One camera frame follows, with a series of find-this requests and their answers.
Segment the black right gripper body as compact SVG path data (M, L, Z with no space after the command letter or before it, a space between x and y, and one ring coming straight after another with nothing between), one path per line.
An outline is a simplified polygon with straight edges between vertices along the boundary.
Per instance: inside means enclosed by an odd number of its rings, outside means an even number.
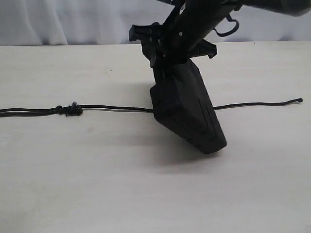
M163 24L132 25L129 41L140 41L151 68L163 68L185 63L192 57L216 56L216 45L204 39L210 31L207 24L179 16Z

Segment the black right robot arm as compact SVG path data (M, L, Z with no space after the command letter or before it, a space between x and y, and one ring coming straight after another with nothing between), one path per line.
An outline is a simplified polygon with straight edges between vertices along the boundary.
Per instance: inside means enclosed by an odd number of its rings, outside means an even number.
M200 76L192 57L217 55L216 45L205 40L214 31L219 37L235 33L240 23L231 17L233 11L252 7L291 17L311 10L309 0L166 0L173 6L160 24L132 25L129 41L139 41L149 60L156 81L169 76L189 81Z

